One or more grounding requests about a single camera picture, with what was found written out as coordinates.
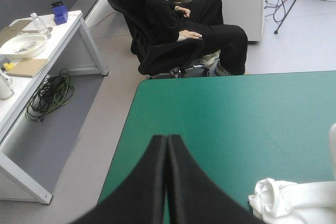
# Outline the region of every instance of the mesh chair back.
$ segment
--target mesh chair back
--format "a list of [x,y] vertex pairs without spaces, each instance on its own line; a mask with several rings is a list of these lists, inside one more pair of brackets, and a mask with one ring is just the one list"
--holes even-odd
[[154,37],[147,26],[138,18],[130,14],[118,0],[107,0],[113,9],[121,12],[129,26],[133,37],[132,53],[138,56],[141,63],[149,55],[149,47],[154,44]]

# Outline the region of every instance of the white bowl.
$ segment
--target white bowl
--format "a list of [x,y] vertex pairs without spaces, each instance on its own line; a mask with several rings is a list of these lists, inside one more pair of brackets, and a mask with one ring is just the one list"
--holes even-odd
[[[0,47],[0,55],[12,59],[32,58],[40,54],[46,48],[47,36],[45,34],[21,34],[18,35]],[[19,52],[20,49],[31,42],[36,42],[36,45]]]

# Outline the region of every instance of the person's hand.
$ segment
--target person's hand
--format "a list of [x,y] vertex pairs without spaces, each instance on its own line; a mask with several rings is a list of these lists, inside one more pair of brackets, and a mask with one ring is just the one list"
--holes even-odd
[[180,7],[180,6],[175,6],[175,11],[179,12],[179,13],[183,13],[183,16],[185,18],[189,18],[190,17],[191,11],[189,9],[187,9],[187,8],[183,8],[183,7]]
[[194,31],[183,30],[183,31],[180,31],[180,35],[179,35],[177,41],[182,41],[182,40],[185,40],[185,39],[199,39],[201,37],[202,37],[201,34],[196,33]]

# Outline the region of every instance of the green tabletop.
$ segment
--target green tabletop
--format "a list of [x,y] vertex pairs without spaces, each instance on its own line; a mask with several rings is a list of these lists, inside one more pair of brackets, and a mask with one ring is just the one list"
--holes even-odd
[[137,164],[154,134],[179,134],[208,176],[248,208],[258,180],[333,180],[336,71],[143,81],[100,201]]

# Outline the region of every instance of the black jacket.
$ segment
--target black jacket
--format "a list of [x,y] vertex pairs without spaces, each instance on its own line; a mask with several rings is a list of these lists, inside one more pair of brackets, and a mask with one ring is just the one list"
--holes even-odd
[[181,28],[180,17],[173,12],[174,3],[167,0],[119,0],[119,2],[150,28],[156,43],[177,41]]

